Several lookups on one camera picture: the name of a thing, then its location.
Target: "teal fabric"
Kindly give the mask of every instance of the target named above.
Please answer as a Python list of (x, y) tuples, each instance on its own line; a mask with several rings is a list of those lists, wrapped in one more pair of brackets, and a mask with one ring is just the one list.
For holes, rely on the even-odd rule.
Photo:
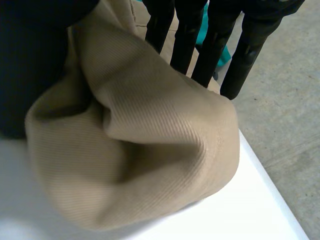
[[(198, 37), (196, 39), (197, 45), (202, 45), (203, 41), (205, 40), (206, 34), (208, 31), (208, 4), (204, 6), (204, 14), (202, 19), (202, 24), (200, 28), (200, 32), (198, 34)], [(225, 65), (229, 60), (231, 59), (230, 53), (228, 51), (227, 46), (223, 49), (223, 52), (221, 54), (221, 57), (219, 59), (217, 67), (222, 67)]]

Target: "gray floor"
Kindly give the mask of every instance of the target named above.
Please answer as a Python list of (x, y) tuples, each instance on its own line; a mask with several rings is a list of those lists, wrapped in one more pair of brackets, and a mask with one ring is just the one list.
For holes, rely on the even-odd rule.
[[(240, 33), (238, 21), (231, 53)], [(282, 20), (233, 102), (240, 129), (271, 179), (308, 237), (320, 240), (319, 0), (307, 0)]]

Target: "ribbed fabric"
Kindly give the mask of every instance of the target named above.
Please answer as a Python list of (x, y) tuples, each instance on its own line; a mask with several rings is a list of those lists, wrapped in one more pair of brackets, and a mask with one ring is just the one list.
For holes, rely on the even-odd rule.
[(70, 55), (65, 77), (26, 118), (47, 195), (67, 219), (95, 230), (210, 196), (239, 162), (232, 103), (173, 70), (134, 35), (119, 20), (123, 8), (114, 7), (123, 3), (102, 0), (74, 27), (79, 65)]

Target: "beige fabric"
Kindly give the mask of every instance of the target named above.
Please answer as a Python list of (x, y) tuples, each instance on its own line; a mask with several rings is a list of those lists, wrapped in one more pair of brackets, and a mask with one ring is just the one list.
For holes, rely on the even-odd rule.
[(232, 103), (134, 35), (133, 20), (115, 7), (124, 3), (102, 0), (75, 27), (79, 65), (70, 48), (66, 76), (26, 118), (48, 197), (88, 229), (173, 213), (223, 188), (239, 162)]

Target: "white table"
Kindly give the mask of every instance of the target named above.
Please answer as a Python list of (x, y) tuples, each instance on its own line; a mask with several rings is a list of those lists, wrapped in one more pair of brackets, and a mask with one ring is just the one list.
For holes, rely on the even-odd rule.
[(0, 240), (307, 240), (240, 133), (240, 164), (221, 191), (171, 216), (109, 232), (80, 229), (48, 203), (26, 143), (0, 140)]

